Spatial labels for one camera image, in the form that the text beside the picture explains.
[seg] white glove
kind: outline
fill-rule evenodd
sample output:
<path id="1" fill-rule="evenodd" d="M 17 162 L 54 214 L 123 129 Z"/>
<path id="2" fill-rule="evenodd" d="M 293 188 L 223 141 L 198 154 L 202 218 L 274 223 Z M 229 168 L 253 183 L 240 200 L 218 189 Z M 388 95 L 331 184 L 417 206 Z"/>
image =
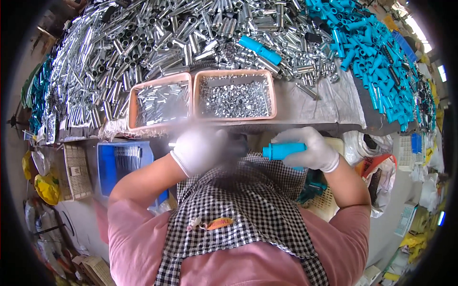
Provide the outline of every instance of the white glove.
<path id="1" fill-rule="evenodd" d="M 339 165 L 339 153 L 313 127 L 289 129 L 278 134 L 272 143 L 304 143 L 307 150 L 289 154 L 283 160 L 288 167 L 308 167 L 325 173 L 334 171 Z"/>
<path id="2" fill-rule="evenodd" d="M 177 139 L 170 154 L 190 178 L 214 167 L 226 147 L 227 138 L 224 130 L 191 129 Z"/>

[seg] black and white checkered apron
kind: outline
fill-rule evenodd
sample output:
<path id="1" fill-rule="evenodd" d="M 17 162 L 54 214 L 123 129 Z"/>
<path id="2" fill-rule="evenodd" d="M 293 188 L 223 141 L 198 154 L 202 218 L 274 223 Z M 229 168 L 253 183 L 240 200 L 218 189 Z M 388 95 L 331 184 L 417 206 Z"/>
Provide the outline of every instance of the black and white checkered apron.
<path id="1" fill-rule="evenodd" d="M 312 285 L 328 285 L 326 272 L 294 202 L 306 172 L 249 154 L 233 171 L 214 168 L 177 187 L 178 208 L 169 219 L 164 253 L 155 285 L 178 285 L 183 259 L 267 242 L 297 257 Z M 215 230 L 186 231 L 192 217 L 209 223 L 228 217 L 234 223 Z"/>

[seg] pile of metal parts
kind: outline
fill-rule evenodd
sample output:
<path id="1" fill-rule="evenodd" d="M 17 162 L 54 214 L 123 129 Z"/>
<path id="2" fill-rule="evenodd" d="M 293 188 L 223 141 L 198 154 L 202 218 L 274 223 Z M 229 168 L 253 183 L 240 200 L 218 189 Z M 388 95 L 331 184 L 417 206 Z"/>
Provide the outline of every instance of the pile of metal parts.
<path id="1" fill-rule="evenodd" d="M 265 76 L 203 77 L 199 112 L 210 118 L 266 117 L 272 106 Z"/>
<path id="2" fill-rule="evenodd" d="M 137 91 L 136 127 L 171 123 L 189 116 L 189 82 L 144 86 Z"/>
<path id="3" fill-rule="evenodd" d="M 45 116 L 67 117 L 66 127 L 99 127 L 103 114 L 125 116 L 122 92 L 134 84 L 202 69 L 266 69 L 277 79 L 300 79 L 303 91 L 323 77 L 338 80 L 332 37 L 298 0 L 127 2 L 95 0 L 73 20 L 57 47 Z M 280 61 L 239 44 L 242 35 Z"/>
<path id="4" fill-rule="evenodd" d="M 139 146 L 115 146 L 114 161 L 117 170 L 135 171 L 142 162 L 142 149 Z"/>

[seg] wall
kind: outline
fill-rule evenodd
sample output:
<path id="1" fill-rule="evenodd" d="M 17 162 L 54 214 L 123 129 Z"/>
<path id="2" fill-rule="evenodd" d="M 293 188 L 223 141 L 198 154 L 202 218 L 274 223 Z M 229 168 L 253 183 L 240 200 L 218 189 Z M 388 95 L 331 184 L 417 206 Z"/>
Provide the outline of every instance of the wall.
<path id="1" fill-rule="evenodd" d="M 43 48 L 44 42 L 46 42 L 47 37 L 43 37 L 43 39 L 38 43 L 35 49 L 32 51 L 33 43 L 35 39 L 39 36 L 39 31 L 37 30 L 32 40 L 27 43 L 25 54 L 20 62 L 17 64 L 19 65 L 18 70 L 16 71 L 16 77 L 14 78 L 11 94 L 12 97 L 10 98 L 8 110 L 9 113 L 7 118 L 10 118 L 17 109 L 17 106 L 21 99 L 21 89 L 24 85 L 25 80 L 30 76 L 30 73 L 33 69 L 37 66 L 37 64 L 43 62 L 45 60 L 44 55 L 41 54 L 41 49 Z M 8 171 L 8 180 L 10 183 L 10 188 L 12 192 L 12 197 L 14 200 L 14 207 L 18 212 L 19 220 L 23 223 L 25 227 L 25 220 L 24 220 L 24 210 L 22 202 L 27 198 L 27 185 L 29 184 L 28 181 L 24 177 L 24 172 L 22 170 L 22 157 L 26 153 L 28 146 L 27 141 L 23 140 L 24 133 L 16 131 L 14 128 L 10 128 L 9 126 L 6 127 L 6 146 L 5 146 L 5 155 L 4 160 L 7 163 L 7 171 Z M 28 187 L 29 193 L 35 192 L 32 185 L 29 184 Z"/>

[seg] pile of blue plastic parts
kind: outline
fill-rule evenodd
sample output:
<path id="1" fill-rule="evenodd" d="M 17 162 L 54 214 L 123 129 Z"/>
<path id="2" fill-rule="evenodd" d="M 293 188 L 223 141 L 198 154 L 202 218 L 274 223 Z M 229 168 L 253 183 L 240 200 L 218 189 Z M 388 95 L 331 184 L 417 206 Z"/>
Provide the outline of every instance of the pile of blue plastic parts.
<path id="1" fill-rule="evenodd" d="M 330 30 L 330 48 L 342 58 L 341 69 L 350 66 L 355 77 L 369 90 L 374 109 L 385 113 L 389 123 L 398 121 L 401 131 L 415 119 L 421 123 L 417 98 L 418 71 L 412 50 L 401 48 L 402 37 L 391 33 L 385 24 L 361 4 L 351 0 L 306 0 L 310 16 L 319 18 Z"/>

